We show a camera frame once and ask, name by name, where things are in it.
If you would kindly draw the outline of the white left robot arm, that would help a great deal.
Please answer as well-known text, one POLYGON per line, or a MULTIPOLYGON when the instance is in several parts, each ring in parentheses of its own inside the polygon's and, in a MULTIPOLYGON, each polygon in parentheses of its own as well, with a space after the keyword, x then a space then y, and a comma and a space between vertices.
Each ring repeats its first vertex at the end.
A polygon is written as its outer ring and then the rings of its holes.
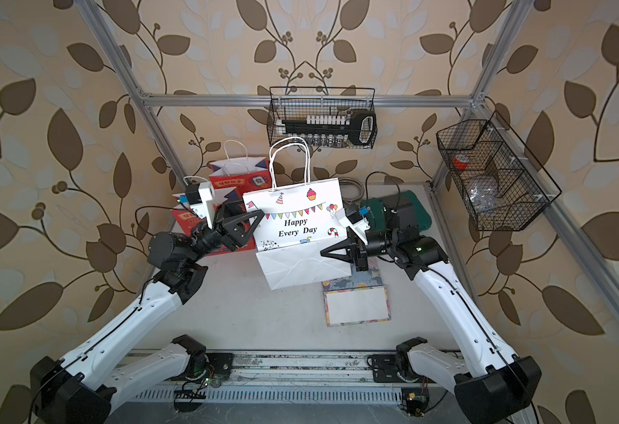
POLYGON ((252 240, 261 210, 226 201, 214 223, 201 222, 191 234, 161 231, 148 245, 148 263, 157 269, 140 295, 118 316, 62 358, 44 357, 30 371, 28 417, 44 423, 103 423, 125 402, 176 376, 207 379, 204 344, 175 337, 168 346, 129 365, 118 365, 150 330, 187 304, 207 274, 201 259, 226 247, 235 252, 252 240))

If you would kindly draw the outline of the white Happy Every Day bag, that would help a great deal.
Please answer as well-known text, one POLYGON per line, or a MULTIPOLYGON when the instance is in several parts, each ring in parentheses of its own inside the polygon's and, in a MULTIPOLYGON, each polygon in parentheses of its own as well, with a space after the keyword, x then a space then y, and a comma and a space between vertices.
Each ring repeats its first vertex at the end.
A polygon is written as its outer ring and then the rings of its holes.
POLYGON ((270 147, 270 173, 276 155, 285 148, 303 150, 302 182, 243 194, 248 212, 261 212, 255 229, 256 258, 272 290, 323 283, 352 275, 351 265, 321 256, 320 252, 346 240, 346 229, 337 212, 343 209, 339 180, 311 178, 310 148, 304 139, 291 136, 270 147))

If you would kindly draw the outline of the floral painted paper bag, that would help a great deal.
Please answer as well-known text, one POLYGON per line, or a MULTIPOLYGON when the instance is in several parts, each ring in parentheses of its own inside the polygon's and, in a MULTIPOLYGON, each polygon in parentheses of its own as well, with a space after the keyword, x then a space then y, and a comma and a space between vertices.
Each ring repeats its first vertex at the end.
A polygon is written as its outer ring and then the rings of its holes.
POLYGON ((323 282, 323 301, 328 327, 381 323, 392 314, 378 259, 368 259, 369 268, 323 282))

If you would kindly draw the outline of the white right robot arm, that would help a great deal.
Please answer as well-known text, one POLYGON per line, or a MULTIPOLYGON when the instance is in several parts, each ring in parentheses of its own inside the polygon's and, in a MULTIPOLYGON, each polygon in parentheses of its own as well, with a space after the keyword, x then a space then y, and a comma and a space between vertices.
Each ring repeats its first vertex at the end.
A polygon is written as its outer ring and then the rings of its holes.
POLYGON ((542 377, 537 362, 521 357, 493 329, 459 281, 441 245, 422 234, 410 212, 393 212, 381 231, 371 228, 360 210, 334 212, 346 229, 346 239, 322 250, 325 258, 366 270, 368 259, 386 254, 427 296, 440 313, 461 351, 456 358, 416 337, 396 348, 395 367, 400 379, 423 377, 439 384, 456 398, 472 423, 498 423, 526 408, 542 377))

